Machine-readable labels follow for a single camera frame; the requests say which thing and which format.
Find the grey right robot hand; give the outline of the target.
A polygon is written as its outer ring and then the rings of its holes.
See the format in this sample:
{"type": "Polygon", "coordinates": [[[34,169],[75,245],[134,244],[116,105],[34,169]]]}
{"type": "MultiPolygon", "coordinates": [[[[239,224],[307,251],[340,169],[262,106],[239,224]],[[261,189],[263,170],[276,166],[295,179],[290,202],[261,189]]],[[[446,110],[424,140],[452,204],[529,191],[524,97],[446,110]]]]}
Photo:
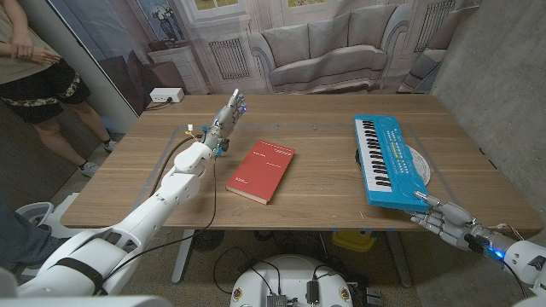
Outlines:
{"type": "Polygon", "coordinates": [[[424,229],[438,235],[450,245],[464,251],[483,253],[488,241],[476,236],[476,232],[485,226],[463,207],[450,201],[415,191],[414,195],[423,204],[429,205],[426,212],[413,212],[410,220],[424,229]]]}

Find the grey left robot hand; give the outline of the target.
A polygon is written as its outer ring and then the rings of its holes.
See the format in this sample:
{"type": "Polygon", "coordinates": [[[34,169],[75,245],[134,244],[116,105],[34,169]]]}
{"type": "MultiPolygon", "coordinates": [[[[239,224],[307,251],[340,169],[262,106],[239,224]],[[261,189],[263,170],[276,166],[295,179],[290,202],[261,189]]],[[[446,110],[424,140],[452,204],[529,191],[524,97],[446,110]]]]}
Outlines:
{"type": "Polygon", "coordinates": [[[201,138],[201,142],[216,151],[221,141],[228,138],[241,115],[247,110],[244,96],[235,89],[227,104],[212,118],[212,122],[201,138]]]}

